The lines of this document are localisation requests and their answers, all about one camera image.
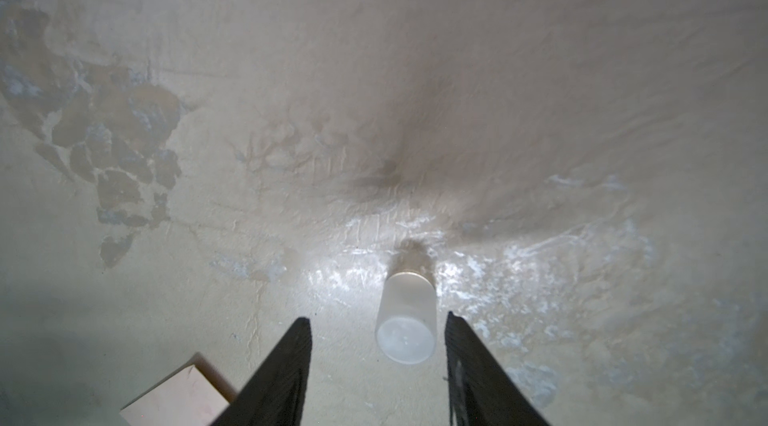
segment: concrete floor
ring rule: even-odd
[[[0,0],[0,423],[297,316],[304,424],[447,424],[408,242],[552,424],[768,414],[768,0]]]

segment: cylindrical container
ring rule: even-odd
[[[437,344],[437,293],[424,276],[403,271],[384,282],[376,342],[402,364],[427,360]]]

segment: white cup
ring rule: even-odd
[[[411,271],[387,278],[376,342],[398,363],[418,364],[432,356],[437,344],[437,292],[427,278]]]

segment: floor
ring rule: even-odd
[[[768,0],[0,0],[0,423],[297,316],[304,424],[447,424],[402,250],[552,424],[768,414]]]

